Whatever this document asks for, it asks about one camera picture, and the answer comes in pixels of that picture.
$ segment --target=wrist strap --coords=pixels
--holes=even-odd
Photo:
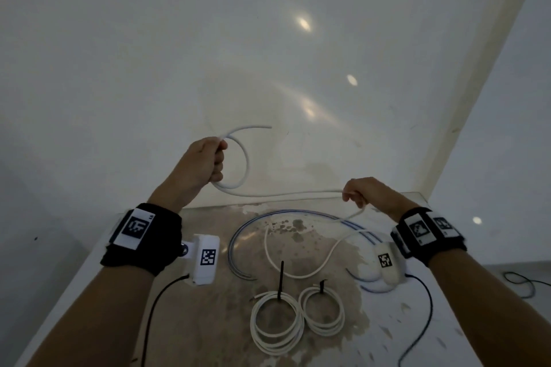
[[[111,236],[100,264],[136,266],[157,276],[181,253],[182,218],[155,204],[129,210]]]
[[[414,257],[428,267],[438,252],[459,248],[467,251],[465,238],[443,216],[425,207],[405,212],[391,237],[402,255]]]

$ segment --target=black fabric band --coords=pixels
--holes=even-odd
[[[106,267],[141,267],[157,276],[182,252],[182,218],[155,204],[140,204],[137,209],[155,215],[138,247],[132,250],[112,243],[132,214],[129,210],[113,233],[100,264]]]
[[[391,237],[406,259],[414,257],[427,267],[438,252],[458,248],[467,251],[465,238],[459,231],[445,218],[425,207],[417,207],[403,214]]]

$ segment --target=black wire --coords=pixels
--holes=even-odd
[[[515,282],[515,281],[507,278],[508,274],[514,274],[516,276],[522,277],[524,280],[521,280],[519,282]],[[534,283],[541,283],[541,284],[545,284],[547,286],[551,286],[551,284],[549,284],[549,283],[541,282],[539,280],[529,279],[528,277],[525,277],[525,276],[523,276],[522,274],[519,274],[519,273],[515,273],[514,271],[506,271],[505,273],[501,273],[501,275],[509,283],[513,283],[513,284],[526,284],[526,283],[528,283],[530,285],[530,293],[526,296],[519,296],[521,299],[531,299],[536,295],[536,287],[534,286]]]
[[[189,274],[186,274],[185,276],[178,277],[176,280],[171,281],[169,284],[167,284],[163,290],[157,294],[157,297],[153,301],[153,305],[151,306],[151,310],[149,311],[149,318],[147,320],[147,326],[145,327],[145,339],[143,341],[143,351],[141,352],[141,367],[145,366],[145,355],[147,354],[147,342],[149,340],[149,327],[151,326],[151,318],[153,317],[153,311],[155,310],[155,305],[157,304],[157,301],[161,297],[161,294],[165,292],[170,286],[172,286],[175,282],[179,282],[180,280],[185,280],[189,278]]]
[[[417,343],[421,340],[421,338],[423,338],[423,335],[425,335],[425,332],[426,330],[429,328],[429,325],[430,325],[430,322],[432,320],[432,311],[433,311],[433,306],[432,306],[432,296],[430,294],[430,290],[429,288],[426,286],[426,284],[419,278],[419,277],[416,277],[416,276],[413,276],[411,274],[406,274],[406,277],[410,277],[410,278],[414,278],[416,279],[419,283],[421,283],[423,285],[423,287],[425,288],[427,294],[429,295],[429,301],[430,301],[430,313],[429,313],[429,318],[426,320],[426,324],[425,324],[425,327],[423,328],[423,330],[421,331],[421,333],[419,334],[419,336],[415,339],[415,341],[413,341],[410,346],[408,348],[406,348],[406,350],[403,352],[403,354],[400,356],[400,358],[398,359],[398,367],[401,367],[402,365],[402,361],[404,360],[404,358],[406,358],[406,356],[410,353],[411,350],[413,350],[413,347],[415,347],[417,345]]]

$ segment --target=person's left arm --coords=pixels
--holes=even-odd
[[[178,213],[203,186],[222,180],[223,150],[227,147],[225,141],[216,137],[191,144],[172,173],[155,189],[148,204]],[[153,273],[132,265],[102,268],[27,366],[128,365],[153,279]]]

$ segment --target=hand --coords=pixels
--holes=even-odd
[[[172,173],[155,189],[148,200],[178,213],[210,181],[221,181],[224,149],[228,143],[217,137],[193,142]]]
[[[359,208],[372,204],[395,222],[399,222],[408,210],[419,207],[418,204],[381,183],[375,177],[349,180],[343,189],[343,200],[348,202],[350,199]]]

